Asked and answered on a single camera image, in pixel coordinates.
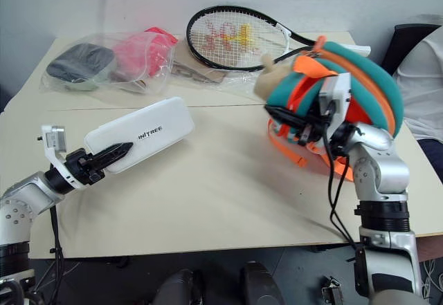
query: black chair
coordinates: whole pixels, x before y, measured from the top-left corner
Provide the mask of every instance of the black chair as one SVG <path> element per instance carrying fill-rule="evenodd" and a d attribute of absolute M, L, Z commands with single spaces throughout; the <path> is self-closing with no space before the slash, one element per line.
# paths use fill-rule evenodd
<path fill-rule="evenodd" d="M 381 67 L 393 75 L 407 54 L 439 27 L 440 25 L 433 24 L 396 25 Z"/>

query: plastic bag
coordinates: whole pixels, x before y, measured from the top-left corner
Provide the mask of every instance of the plastic bag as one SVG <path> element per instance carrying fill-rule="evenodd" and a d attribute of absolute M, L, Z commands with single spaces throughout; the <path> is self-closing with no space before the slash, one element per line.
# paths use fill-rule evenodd
<path fill-rule="evenodd" d="M 158 93 L 170 73 L 175 42 L 158 30 L 89 35 L 66 46 L 47 66 L 42 89 Z"/>
<path fill-rule="evenodd" d="M 285 59 L 279 64 L 290 64 L 294 57 Z M 175 48 L 174 66 L 172 74 L 186 77 L 197 88 L 214 89 L 240 95 L 257 102 L 262 99 L 254 94 L 255 82 L 261 71 L 232 71 L 210 68 L 199 62 L 189 51 L 186 40 L 179 41 Z"/>

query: black cable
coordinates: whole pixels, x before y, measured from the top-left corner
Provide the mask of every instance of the black cable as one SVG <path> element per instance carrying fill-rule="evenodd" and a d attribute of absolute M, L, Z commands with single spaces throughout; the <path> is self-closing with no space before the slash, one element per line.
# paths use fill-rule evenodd
<path fill-rule="evenodd" d="M 38 291 L 40 284 L 43 283 L 43 281 L 48 277 L 48 274 L 52 271 L 53 267 L 55 265 L 55 261 L 52 262 L 52 264 L 46 269 L 46 272 L 44 272 L 42 278 L 38 281 L 37 285 L 34 288 L 34 292 Z"/>
<path fill-rule="evenodd" d="M 334 200 L 332 199 L 332 181 L 334 180 L 334 158 L 332 156 L 331 147 L 329 146 L 329 142 L 327 140 L 327 126 L 324 127 L 322 137 L 323 137 L 323 144 L 325 146 L 327 158 L 329 160 L 329 180 L 327 183 L 327 197 L 329 200 L 329 204 L 331 205 L 331 213 L 329 215 L 329 219 L 331 223 L 334 225 L 334 227 L 342 234 L 343 238 L 356 250 L 356 245 L 352 237 L 350 236 L 350 233 L 347 231 L 346 227 L 343 225 L 343 222 L 341 221 L 340 217 L 338 216 L 336 212 L 336 205 L 338 202 L 338 198 L 340 196 L 340 190 L 343 185 L 343 182 L 346 177 L 346 171 L 349 167 L 349 157 L 346 159 L 346 166 L 345 170 L 341 175 L 340 183 L 338 184 L 336 195 L 334 197 Z M 338 223 L 340 224 L 341 228 L 334 222 L 334 216 Z"/>
<path fill-rule="evenodd" d="M 62 278 L 64 273 L 64 257 L 58 234 L 57 208 L 55 206 L 51 207 L 50 212 L 55 244 L 54 248 L 51 250 L 51 252 L 55 253 L 55 286 L 48 304 L 56 305 L 58 292 L 60 286 L 62 285 Z"/>

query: floor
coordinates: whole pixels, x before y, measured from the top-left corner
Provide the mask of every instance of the floor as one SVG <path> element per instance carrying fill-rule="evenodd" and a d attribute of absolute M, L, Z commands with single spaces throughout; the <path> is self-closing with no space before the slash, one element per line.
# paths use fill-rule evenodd
<path fill-rule="evenodd" d="M 167 276 L 190 268 L 200 269 L 204 275 L 208 305 L 240 305 L 239 270 L 255 260 L 273 274 L 287 304 L 324 304 L 320 285 L 329 276 L 342 283 L 346 304 L 367 304 L 354 290 L 353 266 L 346 262 L 353 256 L 349 246 L 329 250 L 286 247 L 137 256 L 129 258 L 124 268 L 116 263 L 68 261 L 65 271 L 78 266 L 64 278 L 59 300 L 63 305 L 135 304 L 152 299 Z M 37 280 L 49 264 L 33 260 Z M 47 295 L 52 287 L 44 288 Z"/>

